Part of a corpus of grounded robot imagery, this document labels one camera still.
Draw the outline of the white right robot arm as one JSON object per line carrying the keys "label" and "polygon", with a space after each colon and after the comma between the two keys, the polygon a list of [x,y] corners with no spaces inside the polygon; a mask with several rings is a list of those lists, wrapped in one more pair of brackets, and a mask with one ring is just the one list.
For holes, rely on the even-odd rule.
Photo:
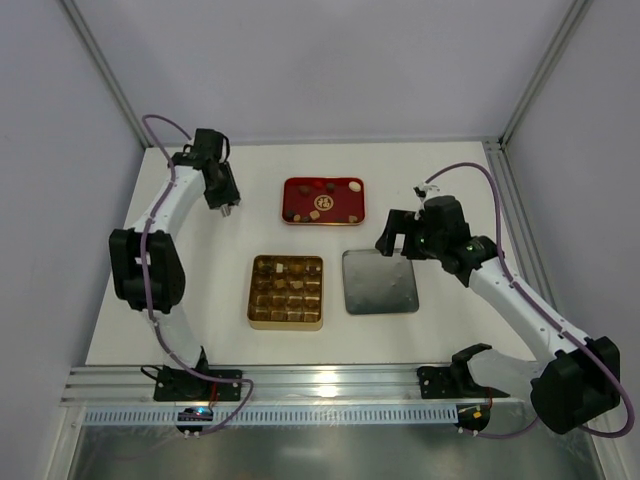
{"label": "white right robot arm", "polygon": [[473,354],[466,365],[475,382],[494,382],[509,393],[518,383],[537,417],[565,434],[619,405],[628,397],[620,382],[620,352],[607,337],[591,338],[547,304],[505,262],[502,249],[487,236],[470,232],[460,202],[453,196],[426,200],[418,211],[389,211],[375,247],[409,260],[435,260],[464,287],[486,301],[524,341],[536,366],[496,372]]}

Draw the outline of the aluminium frame post right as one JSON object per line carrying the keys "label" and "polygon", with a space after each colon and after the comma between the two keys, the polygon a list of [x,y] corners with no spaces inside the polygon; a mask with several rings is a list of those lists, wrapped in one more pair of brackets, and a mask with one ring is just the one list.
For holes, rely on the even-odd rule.
{"label": "aluminium frame post right", "polygon": [[573,0],[563,15],[544,53],[537,63],[524,92],[519,97],[515,108],[499,137],[499,145],[503,150],[513,140],[536,98],[542,93],[544,86],[562,58],[571,39],[575,35],[593,2],[591,0]]}

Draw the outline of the aluminium frame post left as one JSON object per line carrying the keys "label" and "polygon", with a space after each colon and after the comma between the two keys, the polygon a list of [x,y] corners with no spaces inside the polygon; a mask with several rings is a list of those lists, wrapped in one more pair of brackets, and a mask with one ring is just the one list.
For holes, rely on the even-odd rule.
{"label": "aluminium frame post left", "polygon": [[106,55],[95,38],[89,23],[82,14],[78,3],[73,0],[59,0],[57,4],[80,41],[92,65],[96,69],[103,86],[114,101],[131,133],[143,149],[149,148],[152,143],[144,131],[142,121],[138,119],[138,116],[127,99],[120,82],[116,78]]}

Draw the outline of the aluminium front rail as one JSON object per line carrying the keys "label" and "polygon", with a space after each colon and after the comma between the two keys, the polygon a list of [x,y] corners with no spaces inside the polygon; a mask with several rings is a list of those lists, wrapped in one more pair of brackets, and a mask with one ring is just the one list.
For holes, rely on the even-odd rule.
{"label": "aluminium front rail", "polygon": [[[419,400],[417,364],[242,365],[252,400]],[[155,381],[138,367],[78,367],[69,374],[63,405],[142,404]]]}

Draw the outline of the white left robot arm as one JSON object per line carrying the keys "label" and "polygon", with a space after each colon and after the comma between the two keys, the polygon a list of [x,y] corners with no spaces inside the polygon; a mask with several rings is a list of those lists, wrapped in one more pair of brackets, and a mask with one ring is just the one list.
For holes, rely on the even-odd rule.
{"label": "white left robot arm", "polygon": [[198,129],[183,149],[168,157],[169,173],[142,216],[109,236],[115,294],[145,316],[165,355],[158,368],[157,401],[210,399],[216,377],[181,305],[186,273],[174,238],[194,204],[228,216],[241,195],[229,164],[228,137]]}

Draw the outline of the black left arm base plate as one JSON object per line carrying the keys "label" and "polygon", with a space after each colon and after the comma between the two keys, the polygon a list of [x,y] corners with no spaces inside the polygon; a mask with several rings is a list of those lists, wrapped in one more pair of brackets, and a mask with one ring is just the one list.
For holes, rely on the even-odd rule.
{"label": "black left arm base plate", "polygon": [[243,372],[237,369],[214,369],[206,375],[223,382],[210,382],[197,378],[184,370],[162,367],[153,376],[155,381],[153,400],[156,402],[236,402],[240,400]]}

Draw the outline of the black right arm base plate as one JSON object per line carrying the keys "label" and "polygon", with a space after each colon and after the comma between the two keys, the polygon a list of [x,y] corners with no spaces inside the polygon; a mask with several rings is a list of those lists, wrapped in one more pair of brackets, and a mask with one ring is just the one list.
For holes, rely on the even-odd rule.
{"label": "black right arm base plate", "polygon": [[422,399],[479,398],[484,388],[466,366],[421,366],[416,370]]}

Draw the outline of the silver tin lid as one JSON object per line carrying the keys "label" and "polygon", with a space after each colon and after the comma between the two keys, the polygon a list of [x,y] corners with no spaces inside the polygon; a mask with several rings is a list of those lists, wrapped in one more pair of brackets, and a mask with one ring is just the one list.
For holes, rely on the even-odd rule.
{"label": "silver tin lid", "polygon": [[386,257],[375,249],[347,250],[342,255],[342,278],[345,308],[351,315],[412,314],[419,310],[412,261],[399,253]]}

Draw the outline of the aluminium frame post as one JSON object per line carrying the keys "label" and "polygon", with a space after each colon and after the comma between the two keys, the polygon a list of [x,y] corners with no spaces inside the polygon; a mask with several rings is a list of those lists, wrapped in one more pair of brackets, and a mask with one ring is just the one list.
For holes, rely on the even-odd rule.
{"label": "aluminium frame post", "polygon": [[106,55],[95,38],[89,23],[82,14],[78,3],[73,0],[59,0],[57,4],[80,41],[92,65],[96,69],[103,86],[114,101],[131,133],[143,149],[149,148],[152,143],[144,131],[142,121],[138,119],[138,116],[127,99],[120,82],[116,78]]}
{"label": "aluminium frame post", "polygon": [[571,39],[575,35],[593,2],[591,0],[573,0],[563,15],[544,53],[537,63],[524,92],[519,97],[515,108],[499,137],[499,145],[503,150],[513,140],[536,98],[542,93],[544,86],[562,58]]}

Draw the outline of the red chocolate tray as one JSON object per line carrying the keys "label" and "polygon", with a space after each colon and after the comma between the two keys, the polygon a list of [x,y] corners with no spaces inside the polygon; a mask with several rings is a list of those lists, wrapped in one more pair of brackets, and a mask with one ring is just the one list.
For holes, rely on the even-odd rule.
{"label": "red chocolate tray", "polygon": [[[357,182],[361,190],[354,192],[349,188],[350,182]],[[334,183],[333,193],[326,190],[328,183]],[[286,219],[287,212],[294,215],[309,216],[318,211],[317,220],[294,222]],[[349,222],[349,216],[357,216],[358,221]],[[365,185],[357,177],[291,177],[283,185],[281,219],[289,225],[321,225],[321,226],[356,226],[366,218]]]}

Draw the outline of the gold chocolate tin box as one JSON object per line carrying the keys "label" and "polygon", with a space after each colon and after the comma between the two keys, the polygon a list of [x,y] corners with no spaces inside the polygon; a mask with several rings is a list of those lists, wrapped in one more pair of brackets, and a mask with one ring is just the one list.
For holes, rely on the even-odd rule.
{"label": "gold chocolate tin box", "polygon": [[[277,264],[284,271],[275,271]],[[321,273],[311,275],[310,266]],[[318,331],[323,326],[324,262],[319,256],[258,255],[254,258],[247,319],[254,330]],[[277,289],[282,279],[286,287]]]}

